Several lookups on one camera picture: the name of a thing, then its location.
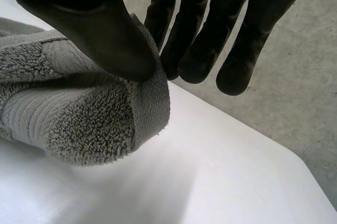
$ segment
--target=gray floor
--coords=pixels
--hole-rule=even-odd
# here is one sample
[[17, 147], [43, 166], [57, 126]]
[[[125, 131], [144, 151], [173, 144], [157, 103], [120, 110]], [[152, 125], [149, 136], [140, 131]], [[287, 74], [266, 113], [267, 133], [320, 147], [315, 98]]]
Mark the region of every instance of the gray floor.
[[[149, 1], [125, 4], [144, 20]], [[336, 0], [297, 0], [275, 26], [248, 90], [229, 97], [215, 77], [242, 18], [204, 83], [175, 83], [296, 153], [337, 209]]]

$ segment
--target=white surface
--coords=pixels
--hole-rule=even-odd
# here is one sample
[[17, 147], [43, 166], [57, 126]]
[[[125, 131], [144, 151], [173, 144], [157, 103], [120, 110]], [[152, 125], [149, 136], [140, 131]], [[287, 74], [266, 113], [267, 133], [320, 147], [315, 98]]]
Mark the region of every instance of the white surface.
[[[0, 0], [0, 9], [45, 25], [14, 0]], [[179, 87], [170, 90], [168, 127], [111, 165], [71, 167], [0, 140], [0, 223], [337, 223], [295, 154]]]

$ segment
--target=hand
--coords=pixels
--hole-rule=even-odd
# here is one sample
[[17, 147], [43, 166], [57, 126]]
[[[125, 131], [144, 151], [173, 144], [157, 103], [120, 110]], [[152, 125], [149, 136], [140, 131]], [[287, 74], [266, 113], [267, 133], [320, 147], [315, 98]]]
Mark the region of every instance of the hand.
[[152, 76], [153, 54], [123, 0], [17, 1], [107, 72], [137, 82]]
[[[169, 80], [181, 77], [197, 84], [210, 73], [246, 0], [211, 0], [210, 12], [200, 29], [208, 0], [181, 0], [180, 10], [161, 61]], [[295, 0], [249, 0], [234, 46], [220, 69], [216, 84], [228, 95], [247, 88], [257, 58], [273, 26]], [[145, 26], [159, 48], [169, 27], [175, 0], [151, 0]]]

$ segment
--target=gray towel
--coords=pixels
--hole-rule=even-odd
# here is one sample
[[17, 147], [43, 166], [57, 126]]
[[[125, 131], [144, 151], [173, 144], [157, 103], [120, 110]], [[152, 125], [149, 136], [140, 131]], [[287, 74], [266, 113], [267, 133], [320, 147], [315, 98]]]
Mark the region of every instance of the gray towel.
[[152, 37], [133, 19], [157, 59], [144, 83], [104, 72], [55, 30], [0, 18], [0, 137], [97, 165], [158, 134], [170, 116], [167, 80]]

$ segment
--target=black glove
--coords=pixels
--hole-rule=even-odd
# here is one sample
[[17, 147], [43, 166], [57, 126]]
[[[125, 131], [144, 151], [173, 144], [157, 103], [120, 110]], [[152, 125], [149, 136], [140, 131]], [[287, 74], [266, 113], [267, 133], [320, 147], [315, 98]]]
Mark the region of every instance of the black glove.
[[123, 0], [17, 1], [107, 72], [140, 82], [152, 76], [154, 57]]
[[[180, 11], [161, 61], [168, 79], [202, 82], [222, 51], [246, 0], [211, 0], [207, 20], [197, 35], [208, 0], [181, 0]], [[249, 0], [235, 44], [216, 79], [220, 91], [239, 95], [247, 88], [257, 58], [273, 26], [295, 0]], [[145, 26], [159, 48], [171, 21], [175, 0], [151, 0]]]

